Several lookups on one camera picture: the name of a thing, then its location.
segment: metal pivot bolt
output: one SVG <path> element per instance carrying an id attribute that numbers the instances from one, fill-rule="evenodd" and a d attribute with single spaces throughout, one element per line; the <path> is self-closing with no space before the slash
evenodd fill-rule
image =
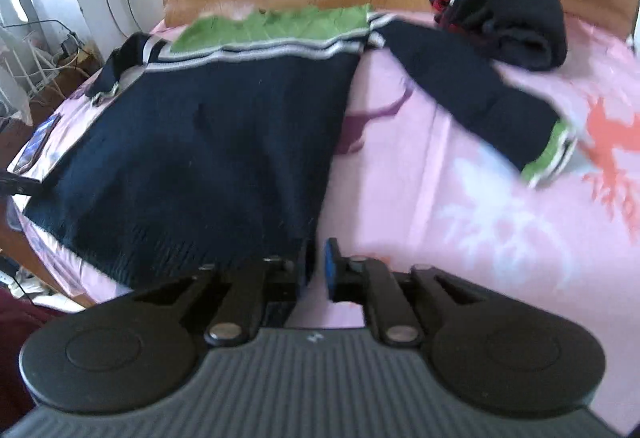
<path id="1" fill-rule="evenodd" d="M 398 342 L 400 344 L 408 344 L 414 342 L 418 338 L 418 330 L 413 326 L 391 326 L 386 331 L 386 338 L 392 342 Z"/>
<path id="2" fill-rule="evenodd" d="M 218 323 L 209 329 L 209 336 L 217 341 L 232 341 L 242 334 L 242 328 L 235 323 Z"/>

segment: bed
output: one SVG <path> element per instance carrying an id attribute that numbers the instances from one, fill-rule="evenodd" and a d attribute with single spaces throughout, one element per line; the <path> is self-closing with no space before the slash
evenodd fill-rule
<path id="1" fill-rule="evenodd" d="M 427 0 L 165 0 L 155 32 L 173 39 L 203 12 L 367 1 L 433 21 Z M 579 154 L 561 178 L 527 189 L 500 155 L 376 50 L 352 84 L 318 240 L 335 236 L 345 254 L 377 256 L 395 270 L 437 266 L 585 326 L 607 354 L 592 407 L 626 433 L 640 420 L 640 62 L 630 49 L 640 39 L 640 0 L 561 1 L 565 64 L 536 74 L 497 65 L 505 80 L 549 98 L 580 131 Z M 99 114 L 82 94 L 87 85 L 60 106 L 30 176 L 44 173 Z M 31 246 L 67 293 L 103 302 L 127 291 L 23 217 L 23 197 L 14 202 Z M 326 302 L 323 282 L 314 277 L 289 323 L 362 325 L 357 306 Z"/>

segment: red fabric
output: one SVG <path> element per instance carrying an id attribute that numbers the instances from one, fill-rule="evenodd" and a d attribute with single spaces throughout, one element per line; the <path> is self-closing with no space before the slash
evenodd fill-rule
<path id="1" fill-rule="evenodd" d="M 0 288 L 0 432 L 33 408 L 18 368 L 22 345 L 29 335 L 59 315 L 63 314 L 14 299 Z"/>

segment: wooden floor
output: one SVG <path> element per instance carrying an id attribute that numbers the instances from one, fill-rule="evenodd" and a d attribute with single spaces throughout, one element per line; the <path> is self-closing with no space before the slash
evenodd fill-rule
<path id="1" fill-rule="evenodd" d="M 71 94 L 83 81 L 84 78 L 78 72 L 66 70 L 56 79 L 58 85 L 65 95 Z M 31 104 L 31 115 L 33 116 L 33 126 L 43 122 L 55 108 L 59 106 L 62 97 L 47 89 L 44 91 L 44 99 L 50 104 L 49 107 L 41 106 L 36 102 Z M 7 165 L 14 159 L 20 148 L 30 139 L 34 127 L 25 126 L 16 120 L 11 120 L 9 125 L 0 132 L 0 168 L 6 169 Z M 27 239 L 21 232 L 11 230 L 5 221 L 6 198 L 0 196 L 0 252 L 20 263 L 32 274 L 47 283 L 57 291 L 60 286 L 44 267 L 38 256 L 29 246 Z M 81 295 L 74 298 L 82 306 L 94 304 L 87 296 Z"/>

